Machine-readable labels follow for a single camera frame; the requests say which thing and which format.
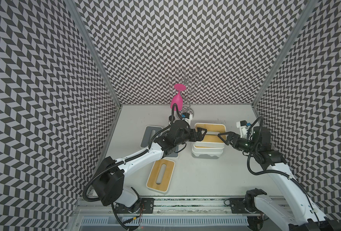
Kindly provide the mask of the bamboo lid box back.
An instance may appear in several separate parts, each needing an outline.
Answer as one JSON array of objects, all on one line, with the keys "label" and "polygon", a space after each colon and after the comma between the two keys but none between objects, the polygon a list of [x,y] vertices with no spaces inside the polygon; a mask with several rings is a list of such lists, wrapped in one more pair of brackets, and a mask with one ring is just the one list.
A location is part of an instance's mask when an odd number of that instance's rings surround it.
[{"label": "bamboo lid box back", "polygon": [[207,133],[203,138],[202,142],[209,143],[223,143],[223,141],[218,137],[220,133],[226,132],[226,126],[223,124],[211,124],[211,123],[196,123],[195,128],[206,129]]}]

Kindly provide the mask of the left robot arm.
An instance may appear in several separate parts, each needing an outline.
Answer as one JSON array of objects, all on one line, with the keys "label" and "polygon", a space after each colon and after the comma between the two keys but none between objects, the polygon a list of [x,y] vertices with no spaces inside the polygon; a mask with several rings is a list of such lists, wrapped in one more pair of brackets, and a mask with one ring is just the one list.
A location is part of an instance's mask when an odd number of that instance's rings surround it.
[{"label": "left robot arm", "polygon": [[92,186],[97,197],[89,198],[87,191],[85,191],[85,200],[100,201],[103,206],[109,206],[113,203],[123,204],[126,207],[133,206],[140,196],[135,190],[124,187],[126,177],[148,164],[174,153],[178,145],[203,141],[206,134],[207,129],[192,129],[185,120],[176,120],[154,134],[146,148],[116,160],[111,157],[105,158],[92,180],[85,187],[89,189]]}]

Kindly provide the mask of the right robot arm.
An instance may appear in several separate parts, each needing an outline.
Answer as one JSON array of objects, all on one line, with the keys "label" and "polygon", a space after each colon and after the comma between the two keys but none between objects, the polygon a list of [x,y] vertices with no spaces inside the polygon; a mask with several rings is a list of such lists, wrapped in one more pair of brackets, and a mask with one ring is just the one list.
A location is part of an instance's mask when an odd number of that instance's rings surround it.
[{"label": "right robot arm", "polygon": [[225,132],[218,134],[218,137],[226,145],[246,152],[248,171],[254,176],[270,176],[291,209],[288,213],[264,190],[255,188],[245,194],[243,203],[247,212],[267,215],[282,231],[341,231],[340,223],[330,219],[309,198],[284,156],[272,148],[271,132],[267,128],[249,128],[245,136]]}]

